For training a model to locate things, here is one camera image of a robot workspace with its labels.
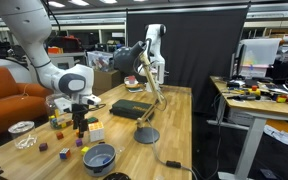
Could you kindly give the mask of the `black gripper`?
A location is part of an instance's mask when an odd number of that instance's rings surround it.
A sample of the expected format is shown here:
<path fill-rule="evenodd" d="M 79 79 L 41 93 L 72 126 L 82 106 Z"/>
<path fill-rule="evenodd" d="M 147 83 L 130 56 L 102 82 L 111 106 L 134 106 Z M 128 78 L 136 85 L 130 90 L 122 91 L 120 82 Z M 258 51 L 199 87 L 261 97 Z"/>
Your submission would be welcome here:
<path fill-rule="evenodd" d="M 73 104 L 72 105 L 72 120 L 73 120 L 73 129 L 79 127 L 79 138 L 84 137 L 84 132 L 88 128 L 87 120 L 84 119 L 85 114 L 89 111 L 88 105 Z"/>

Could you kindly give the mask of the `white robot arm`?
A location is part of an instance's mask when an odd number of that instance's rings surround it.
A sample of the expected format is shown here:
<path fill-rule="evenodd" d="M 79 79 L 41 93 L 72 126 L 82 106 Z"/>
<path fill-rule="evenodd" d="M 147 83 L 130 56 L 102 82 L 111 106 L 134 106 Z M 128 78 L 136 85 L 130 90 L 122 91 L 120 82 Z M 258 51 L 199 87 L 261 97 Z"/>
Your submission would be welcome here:
<path fill-rule="evenodd" d="M 63 70 L 51 62 L 44 41 L 49 37 L 52 26 L 42 0 L 0 0 L 0 17 L 28 56 L 39 83 L 70 97 L 63 106 L 73 113 L 73 129 L 78 129 L 78 137 L 82 138 L 88 130 L 85 119 L 88 106 L 101 102 L 92 92 L 93 69 L 77 64 Z"/>

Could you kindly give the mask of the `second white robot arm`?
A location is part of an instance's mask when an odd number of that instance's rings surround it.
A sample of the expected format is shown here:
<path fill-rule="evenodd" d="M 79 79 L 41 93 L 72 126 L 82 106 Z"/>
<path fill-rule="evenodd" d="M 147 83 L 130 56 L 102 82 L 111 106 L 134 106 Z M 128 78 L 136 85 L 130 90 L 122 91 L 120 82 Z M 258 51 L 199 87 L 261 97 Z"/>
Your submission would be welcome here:
<path fill-rule="evenodd" d="M 147 47 L 144 54 L 149 59 L 150 71 L 154 75 L 154 83 L 157 89 L 164 83 L 165 59 L 161 55 L 161 38 L 166 33 L 166 26 L 163 24 L 149 24 L 146 26 L 145 42 Z"/>

